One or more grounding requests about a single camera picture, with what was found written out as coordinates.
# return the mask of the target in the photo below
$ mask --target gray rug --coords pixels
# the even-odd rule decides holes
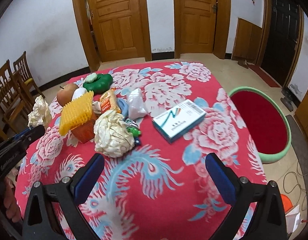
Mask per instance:
[[[307,193],[307,219],[308,219],[308,142],[302,131],[298,127],[294,118],[291,115],[286,116],[292,133],[292,146],[299,161],[299,166],[302,169],[304,176],[305,188]]]

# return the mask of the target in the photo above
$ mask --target yellow chair cushion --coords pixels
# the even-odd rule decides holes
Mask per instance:
[[[25,85],[28,85],[28,84],[30,84],[32,81],[33,81],[33,79],[32,79],[32,78],[29,78],[28,80],[26,80],[26,81],[24,82],[24,84],[25,84]]]

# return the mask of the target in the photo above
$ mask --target finger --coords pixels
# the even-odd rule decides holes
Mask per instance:
[[[20,219],[21,219],[21,210],[20,210],[20,207],[17,206],[17,211],[16,211],[15,215],[12,217],[12,221],[14,223],[16,223],[16,222],[20,221]]]
[[[16,215],[18,205],[16,204],[16,201],[13,201],[12,204],[10,205],[9,209],[6,210],[6,217],[11,219]]]
[[[13,191],[10,187],[9,179],[5,178],[5,196],[4,196],[4,206],[8,209],[12,202],[15,200]]]

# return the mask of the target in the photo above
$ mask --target dark metal door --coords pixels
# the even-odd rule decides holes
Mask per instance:
[[[292,65],[298,31],[298,5],[293,0],[272,0],[271,25],[261,67],[281,86]]]

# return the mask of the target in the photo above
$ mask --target tablecloth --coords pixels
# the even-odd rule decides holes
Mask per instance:
[[[209,69],[194,62],[158,62],[99,71],[113,76],[117,97],[140,88],[149,115],[138,121],[142,145],[122,158],[105,158],[105,169],[80,210],[101,239],[209,239],[225,218],[225,204],[206,171],[204,159],[215,152],[222,162],[253,183],[266,183],[262,163],[235,105]],[[86,75],[72,78],[80,87]],[[206,111],[204,120],[172,144],[154,129],[152,117],[190,99]],[[33,183],[72,176],[95,153],[69,132],[58,132],[61,106],[51,103],[53,120],[46,134],[23,159],[15,196],[24,215]],[[251,204],[235,239],[251,219]],[[62,211],[57,216],[74,239]]]

